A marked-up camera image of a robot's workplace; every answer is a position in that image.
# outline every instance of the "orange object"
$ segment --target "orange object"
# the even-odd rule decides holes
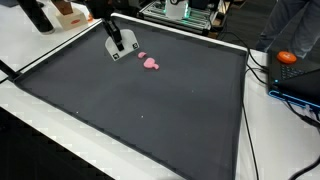
[[[93,20],[93,17],[92,17],[91,14],[89,14],[89,15],[88,15],[88,21],[90,22],[90,21],[92,21],[92,20]]]
[[[287,51],[280,51],[277,55],[277,59],[285,64],[293,64],[297,61],[297,57]]]

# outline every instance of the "cable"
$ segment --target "cable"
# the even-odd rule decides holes
[[[250,67],[248,64],[247,64],[247,67],[249,68],[249,70],[253,73],[253,75],[258,79],[259,82],[261,82],[262,84],[265,84],[265,85],[268,85],[266,82],[262,81],[259,76],[254,72],[254,70],[252,69],[252,67]]]
[[[318,157],[318,159],[312,163],[311,165],[305,167],[304,169],[296,172],[295,174],[293,174],[289,180],[296,180],[298,177],[300,177],[301,175],[307,173],[308,171],[314,169],[315,167],[317,167],[320,164],[320,156]]]
[[[308,116],[299,114],[296,110],[293,109],[292,105],[290,104],[290,102],[288,101],[288,99],[285,96],[282,96],[285,101],[287,102],[289,109],[295,114],[297,115],[301,120],[303,120],[304,122],[306,122],[307,124],[309,124],[310,126],[316,127],[317,129],[320,129],[320,122],[317,120],[314,120]]]
[[[242,100],[242,108],[243,108],[243,113],[244,113],[244,119],[245,119],[245,122],[246,122],[246,127],[247,127],[246,129],[247,129],[247,134],[248,134],[248,137],[249,137],[249,142],[250,142],[250,147],[251,147],[251,152],[252,152],[252,159],[253,159],[253,162],[254,162],[254,168],[256,169],[256,177],[257,177],[257,180],[259,180],[259,171],[258,171],[257,160],[256,160],[256,155],[255,155],[255,152],[254,152],[254,149],[253,149],[253,143],[252,143],[251,133],[250,133],[250,129],[249,129],[248,117],[247,117],[246,108],[244,106],[243,100]]]
[[[254,62],[256,65],[258,65],[259,67],[261,67],[262,69],[268,70],[268,68],[267,68],[266,66],[262,66],[261,64],[259,64],[259,63],[255,60],[255,58],[252,56],[252,53],[251,53],[251,50],[250,50],[249,46],[248,46],[238,35],[236,35],[236,34],[233,33],[233,32],[221,32],[221,33],[226,33],[226,34],[232,34],[232,35],[234,35],[234,36],[247,48],[248,53],[249,53],[251,59],[253,60],[253,62]]]
[[[251,152],[252,152],[252,159],[253,159],[253,163],[254,163],[254,168],[255,168],[255,174],[256,174],[256,180],[259,180],[259,170],[258,170],[258,165],[257,165],[257,159],[256,159],[256,155],[255,155],[255,152],[254,152],[254,148],[253,148],[253,143],[252,143],[252,138],[251,138],[251,133],[250,133],[250,127],[249,127],[249,123],[248,123],[248,117],[247,117],[247,112],[246,112],[246,108],[245,108],[245,105],[244,105],[244,82],[245,82],[245,79],[246,79],[246,74],[249,72],[249,71],[254,71],[254,70],[260,70],[261,72],[265,72],[264,69],[260,69],[260,68],[251,68],[250,69],[247,69],[243,75],[243,77],[241,78],[241,81],[240,81],[240,84],[242,87],[242,90],[241,90],[241,105],[242,105],[242,108],[243,108],[243,113],[244,113],[244,118],[245,118],[245,123],[246,123],[246,129],[247,129],[247,134],[248,134],[248,137],[249,137],[249,143],[250,143],[250,148],[251,148]]]

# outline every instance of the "electronic device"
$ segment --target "electronic device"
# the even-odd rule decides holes
[[[320,64],[297,59],[284,64],[277,54],[269,55],[268,94],[301,107],[320,109]]]
[[[190,14],[189,0],[167,0],[165,16],[169,19],[181,20]]]
[[[207,35],[213,29],[216,17],[220,18],[218,9],[222,4],[222,0],[178,1],[177,5],[170,0],[155,0],[140,10],[139,17],[176,29]]]

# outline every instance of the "black cable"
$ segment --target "black cable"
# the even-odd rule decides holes
[[[292,105],[290,104],[290,102],[288,101],[288,99],[285,96],[282,96],[285,101],[287,102],[289,109],[295,114],[297,115],[301,120],[303,120],[305,123],[309,124],[310,126],[316,127],[317,129],[320,129],[320,122],[317,120],[314,120],[308,116],[299,114],[296,110],[293,109]]]
[[[250,129],[249,129],[247,112],[246,112],[246,108],[244,106],[243,100],[242,100],[242,108],[243,108],[244,119],[245,119],[246,127],[247,127],[246,128],[247,129],[247,134],[248,134],[248,137],[249,137],[249,142],[250,142],[250,147],[251,147],[251,152],[252,152],[252,159],[253,159],[253,162],[254,162],[254,167],[256,169],[256,177],[257,177],[257,180],[259,180],[259,171],[258,171],[257,160],[256,160],[256,155],[255,155],[255,152],[254,152],[254,149],[253,149],[253,143],[252,143],[251,133],[250,133]]]
[[[233,32],[221,32],[221,33],[232,34],[233,36],[235,36],[235,37],[247,48],[248,53],[249,53],[251,59],[253,60],[253,62],[254,62],[256,65],[258,65],[259,67],[261,67],[262,69],[268,70],[268,68],[267,68],[266,66],[263,66],[263,65],[259,64],[259,63],[255,60],[255,58],[253,57],[253,55],[252,55],[252,53],[251,53],[251,50],[250,50],[249,46],[248,46],[238,35],[236,35],[236,34],[233,33]]]
[[[308,171],[314,169],[315,167],[317,167],[320,164],[320,156],[318,157],[318,159],[312,163],[311,165],[305,167],[304,169],[296,172],[294,175],[292,175],[289,180],[296,180],[298,177],[300,177],[301,175],[307,173]]]
[[[248,64],[247,64],[247,67],[249,68],[249,70],[253,73],[253,75],[257,78],[257,80],[259,82],[261,82],[262,84],[265,84],[265,85],[268,85],[266,82],[262,81],[259,76],[256,74],[256,72],[254,72],[254,70],[252,69],[252,67],[250,67]]]

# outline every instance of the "pink object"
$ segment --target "pink object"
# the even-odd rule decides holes
[[[148,58],[144,62],[143,66],[148,69],[152,69],[152,68],[159,69],[159,65],[156,64],[156,60],[154,60],[153,58]]]
[[[138,54],[138,58],[142,59],[147,53],[141,52]]]

